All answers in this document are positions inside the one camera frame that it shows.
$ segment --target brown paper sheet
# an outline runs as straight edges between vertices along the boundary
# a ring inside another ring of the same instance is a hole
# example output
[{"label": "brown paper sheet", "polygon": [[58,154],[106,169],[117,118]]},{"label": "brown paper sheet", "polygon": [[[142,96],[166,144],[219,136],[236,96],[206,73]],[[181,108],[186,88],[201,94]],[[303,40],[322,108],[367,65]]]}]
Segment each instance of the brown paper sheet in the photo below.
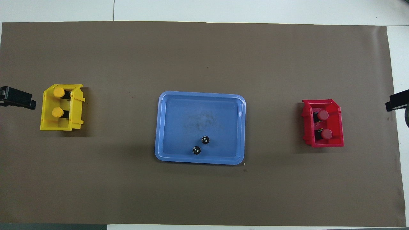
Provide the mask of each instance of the brown paper sheet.
[{"label": "brown paper sheet", "polygon": [[[405,226],[386,27],[4,23],[0,222]],[[83,84],[81,130],[40,131],[43,91]],[[161,162],[166,90],[247,102],[238,166]],[[334,99],[345,147],[304,144],[303,99]]]}]

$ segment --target blue tray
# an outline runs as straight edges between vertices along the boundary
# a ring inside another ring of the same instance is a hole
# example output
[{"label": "blue tray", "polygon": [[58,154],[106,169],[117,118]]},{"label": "blue tray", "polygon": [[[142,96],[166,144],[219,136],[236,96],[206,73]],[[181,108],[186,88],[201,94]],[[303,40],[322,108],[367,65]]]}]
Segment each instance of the blue tray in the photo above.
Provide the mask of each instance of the blue tray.
[{"label": "blue tray", "polygon": [[[237,165],[244,158],[245,120],[240,95],[166,91],[159,97],[155,155],[163,161]],[[194,146],[200,154],[193,153]]]}]

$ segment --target yellow plastic container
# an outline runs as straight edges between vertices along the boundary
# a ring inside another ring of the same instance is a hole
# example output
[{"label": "yellow plastic container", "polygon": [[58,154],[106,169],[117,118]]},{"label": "yellow plastic container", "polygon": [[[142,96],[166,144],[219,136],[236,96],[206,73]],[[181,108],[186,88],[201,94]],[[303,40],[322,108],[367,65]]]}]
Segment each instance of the yellow plastic container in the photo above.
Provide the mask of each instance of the yellow plastic container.
[{"label": "yellow plastic container", "polygon": [[40,130],[80,129],[84,85],[52,85],[43,96]]}]

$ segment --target white tabletop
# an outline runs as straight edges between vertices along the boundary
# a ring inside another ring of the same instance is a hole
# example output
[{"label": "white tabletop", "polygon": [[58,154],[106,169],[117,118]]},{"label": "white tabletop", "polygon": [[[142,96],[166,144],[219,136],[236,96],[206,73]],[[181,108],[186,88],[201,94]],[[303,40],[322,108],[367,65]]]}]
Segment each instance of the white tabletop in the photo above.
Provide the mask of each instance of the white tabletop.
[{"label": "white tabletop", "polygon": [[[395,93],[409,89],[409,3],[404,0],[0,0],[0,23],[111,20],[384,25],[388,26]],[[405,203],[409,207],[409,128],[403,112],[396,111],[396,121]],[[109,230],[170,228],[307,230],[352,227],[108,225]]]}]

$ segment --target yellow cap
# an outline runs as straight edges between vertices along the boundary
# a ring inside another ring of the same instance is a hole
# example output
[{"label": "yellow cap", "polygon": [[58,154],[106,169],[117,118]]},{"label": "yellow cap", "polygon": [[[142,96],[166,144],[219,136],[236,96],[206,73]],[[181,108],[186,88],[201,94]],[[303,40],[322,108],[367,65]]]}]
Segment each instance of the yellow cap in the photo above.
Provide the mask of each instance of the yellow cap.
[{"label": "yellow cap", "polygon": [[64,111],[60,107],[55,107],[52,110],[52,115],[53,117],[61,117],[62,115],[64,115]]},{"label": "yellow cap", "polygon": [[54,96],[55,96],[55,97],[62,97],[62,96],[65,95],[65,91],[64,91],[64,89],[61,88],[61,87],[55,88],[53,93],[54,93]]}]

